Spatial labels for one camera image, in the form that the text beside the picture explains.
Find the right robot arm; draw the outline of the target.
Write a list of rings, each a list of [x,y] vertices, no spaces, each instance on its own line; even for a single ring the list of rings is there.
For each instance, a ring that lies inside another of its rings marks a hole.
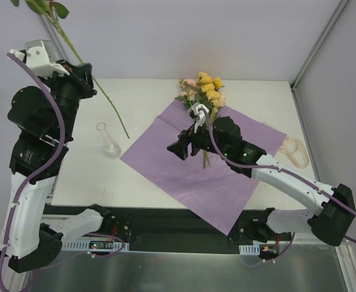
[[[216,119],[211,130],[193,124],[181,131],[167,150],[181,160],[201,150],[220,154],[232,171],[266,183],[304,206],[301,210],[266,209],[252,232],[261,242],[296,232],[311,233],[328,245],[340,246],[355,218],[354,197],[348,186],[333,187],[293,172],[262,148],[243,140],[230,117]]]

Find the pink flower stem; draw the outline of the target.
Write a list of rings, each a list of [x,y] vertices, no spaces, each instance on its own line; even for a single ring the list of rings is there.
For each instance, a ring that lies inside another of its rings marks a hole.
[[[71,42],[70,38],[68,37],[67,33],[64,31],[61,25],[61,20],[66,19],[69,16],[69,9],[63,3],[61,3],[61,1],[26,0],[24,2],[33,13],[35,13],[36,15],[40,15],[42,19],[45,19],[49,23],[49,27],[54,29],[56,33],[63,39],[63,41],[67,44],[68,48],[74,54],[74,57],[80,62],[80,64],[84,64],[83,59],[81,58],[74,44]],[[123,119],[120,113],[118,112],[118,109],[94,76],[92,76],[92,80],[116,113],[120,125],[122,126],[122,129],[125,132],[126,137],[129,139],[129,132],[124,125]]]

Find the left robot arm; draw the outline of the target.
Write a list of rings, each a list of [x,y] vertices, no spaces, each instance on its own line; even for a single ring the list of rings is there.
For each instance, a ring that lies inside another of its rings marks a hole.
[[[65,143],[71,142],[75,118],[80,100],[96,95],[89,63],[74,66],[65,60],[58,61],[67,74],[54,72],[40,77],[43,88],[27,86],[12,98],[7,117],[21,129],[10,158],[12,172],[11,196],[15,196],[20,184],[53,156],[60,138],[60,126],[52,105],[46,99],[49,89],[64,120]],[[93,204],[82,213],[47,224],[41,221],[48,196],[51,194],[62,160],[68,152],[63,147],[59,157],[41,173],[34,176],[23,188],[15,208],[9,232],[6,256],[9,268],[23,273],[52,263],[61,248],[90,232],[100,237],[112,229],[111,212]]]

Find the cream ribbon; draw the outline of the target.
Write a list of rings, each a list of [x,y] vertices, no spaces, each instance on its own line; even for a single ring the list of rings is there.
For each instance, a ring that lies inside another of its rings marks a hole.
[[[305,170],[310,165],[310,158],[305,143],[291,135],[285,135],[275,158],[280,158],[289,167]]]

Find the pink and purple wrapping paper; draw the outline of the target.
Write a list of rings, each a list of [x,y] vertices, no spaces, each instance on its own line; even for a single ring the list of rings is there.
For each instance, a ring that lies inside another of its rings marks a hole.
[[[121,155],[121,178],[114,186],[121,207],[187,208],[228,234],[244,209],[286,209],[289,198],[255,179],[233,172],[217,155],[203,167],[202,155],[179,159],[166,148],[192,124],[184,106],[131,102],[125,111],[131,141]]]

